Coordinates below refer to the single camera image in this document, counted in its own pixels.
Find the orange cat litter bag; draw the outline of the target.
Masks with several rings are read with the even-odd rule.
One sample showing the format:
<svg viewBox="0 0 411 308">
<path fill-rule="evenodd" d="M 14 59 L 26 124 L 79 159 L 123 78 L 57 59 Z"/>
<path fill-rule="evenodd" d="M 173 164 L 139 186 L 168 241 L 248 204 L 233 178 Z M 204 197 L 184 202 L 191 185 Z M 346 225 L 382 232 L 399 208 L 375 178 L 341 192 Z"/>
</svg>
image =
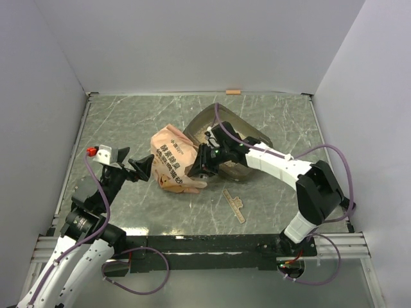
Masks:
<svg viewBox="0 0 411 308">
<path fill-rule="evenodd" d="M 198 151 L 193 142 L 172 124 L 159 130 L 150 140 L 152 175 L 160 188 L 172 193 L 199 193 L 207 187 L 203 180 L 188 176 Z"/>
</svg>

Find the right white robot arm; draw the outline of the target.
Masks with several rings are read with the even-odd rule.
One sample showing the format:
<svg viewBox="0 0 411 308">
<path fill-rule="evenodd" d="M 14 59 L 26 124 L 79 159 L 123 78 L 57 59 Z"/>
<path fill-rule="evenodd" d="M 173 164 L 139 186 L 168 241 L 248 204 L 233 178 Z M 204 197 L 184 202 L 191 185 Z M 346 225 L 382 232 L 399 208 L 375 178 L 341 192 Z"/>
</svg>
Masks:
<svg viewBox="0 0 411 308">
<path fill-rule="evenodd" d="M 227 121 L 209 129 L 206 140 L 198 148 L 189 177 L 217 175 L 222 164 L 233 162 L 271 175 L 295 190 L 298 211 L 279 234 L 281 250 L 287 255 L 297 254 L 308 236 L 324 223 L 330 223 L 328 217 L 337 206 L 347 205 L 347 215 L 355 208 L 323 160 L 297 160 L 254 137 L 241 138 Z"/>
</svg>

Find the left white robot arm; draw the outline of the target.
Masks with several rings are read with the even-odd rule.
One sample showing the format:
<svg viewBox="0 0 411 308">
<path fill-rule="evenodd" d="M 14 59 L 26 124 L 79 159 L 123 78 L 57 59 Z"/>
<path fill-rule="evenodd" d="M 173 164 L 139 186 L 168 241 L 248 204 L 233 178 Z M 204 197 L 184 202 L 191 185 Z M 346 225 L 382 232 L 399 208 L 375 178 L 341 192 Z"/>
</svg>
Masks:
<svg viewBox="0 0 411 308">
<path fill-rule="evenodd" d="M 141 160 L 129 159 L 129 148 L 100 145 L 88 148 L 84 160 L 102 166 L 96 176 L 86 164 L 88 176 L 81 178 L 71 197 L 71 211 L 66 216 L 55 248 L 46 266 L 17 307 L 71 307 L 92 273 L 110 259 L 127 250 L 126 232 L 109 223 L 110 206 L 126 181 L 148 181 L 154 155 Z"/>
</svg>

